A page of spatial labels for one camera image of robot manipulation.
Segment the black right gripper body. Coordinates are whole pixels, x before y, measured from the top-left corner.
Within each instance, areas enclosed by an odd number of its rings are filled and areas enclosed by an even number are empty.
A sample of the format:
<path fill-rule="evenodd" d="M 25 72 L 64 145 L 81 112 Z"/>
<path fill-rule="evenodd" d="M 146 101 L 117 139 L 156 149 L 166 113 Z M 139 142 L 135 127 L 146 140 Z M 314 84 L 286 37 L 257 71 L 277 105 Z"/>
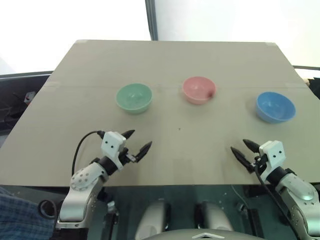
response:
<path fill-rule="evenodd" d="M 250 164 L 250 173 L 254 173 L 255 172 L 255 167 L 257 167 L 257 172 L 259 175 L 261 175 L 265 169 L 267 168 L 267 155 L 263 154 L 263 155 L 257 155 L 254 158 L 254 162 L 252 162 Z"/>

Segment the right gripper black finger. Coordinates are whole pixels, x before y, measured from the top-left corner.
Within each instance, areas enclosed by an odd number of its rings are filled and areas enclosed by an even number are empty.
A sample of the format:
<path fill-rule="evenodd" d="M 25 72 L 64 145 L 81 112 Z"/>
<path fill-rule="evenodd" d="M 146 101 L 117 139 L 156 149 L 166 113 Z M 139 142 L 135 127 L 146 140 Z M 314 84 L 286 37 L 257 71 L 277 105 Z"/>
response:
<path fill-rule="evenodd" d="M 244 154 L 240 150 L 238 150 L 232 146 L 230 147 L 230 149 L 231 149 L 233 155 L 235 156 L 235 158 L 237 159 L 237 161 L 240 162 L 246 168 L 246 170 L 250 173 L 251 172 L 251 163 L 246 159 Z"/>
<path fill-rule="evenodd" d="M 244 144 L 253 152 L 253 153 L 258 153 L 259 152 L 259 144 L 249 140 L 249 139 L 243 139 L 242 140 Z"/>

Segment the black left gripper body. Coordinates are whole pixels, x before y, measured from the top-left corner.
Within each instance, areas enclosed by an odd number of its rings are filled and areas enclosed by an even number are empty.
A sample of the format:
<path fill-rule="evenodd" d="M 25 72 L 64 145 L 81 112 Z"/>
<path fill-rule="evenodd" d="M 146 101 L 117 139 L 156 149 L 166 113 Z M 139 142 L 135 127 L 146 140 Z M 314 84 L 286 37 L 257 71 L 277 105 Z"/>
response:
<path fill-rule="evenodd" d="M 135 163 L 136 157 L 129 153 L 129 149 L 124 147 L 123 150 L 119 153 L 118 159 L 122 166 L 125 166 L 128 163 Z"/>

